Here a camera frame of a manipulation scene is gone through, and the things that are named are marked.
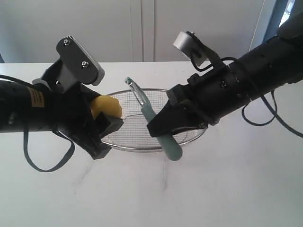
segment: metal colander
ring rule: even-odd
[[[160,112],[168,98],[167,90],[143,89],[155,113]],[[122,127],[102,139],[102,142],[113,148],[131,152],[159,152],[162,151],[156,138],[152,138],[147,130],[147,121],[141,113],[141,107],[131,90],[109,94],[119,100],[122,107]],[[174,136],[179,145],[185,145],[200,136],[205,130],[192,130]]]

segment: green peeler handle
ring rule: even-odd
[[[150,122],[156,116],[156,113],[150,105],[143,105],[141,112],[143,113],[147,122]],[[182,157],[182,148],[172,135],[163,135],[157,137],[157,140],[170,160],[177,161]]]

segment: yellow potato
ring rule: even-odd
[[[119,100],[111,96],[98,96],[89,105],[94,120],[101,112],[111,117],[121,118],[122,116]]]

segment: mesh strainer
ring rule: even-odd
[[[143,88],[155,113],[160,112],[168,98],[167,90]],[[131,152],[163,151],[156,138],[152,138],[147,130],[147,121],[141,107],[131,90],[109,94],[119,100],[122,107],[123,126],[102,139],[102,142],[113,148]],[[192,130],[174,136],[179,145],[185,145],[203,135],[205,130]]]

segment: bolt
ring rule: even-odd
[[[82,68],[87,68],[89,66],[89,63],[87,61],[82,62]]]
[[[17,116],[17,113],[12,112],[11,115],[9,116],[9,124],[13,124],[15,117]]]
[[[63,43],[64,46],[68,46],[69,44],[71,44],[71,42],[68,39],[64,39]]]

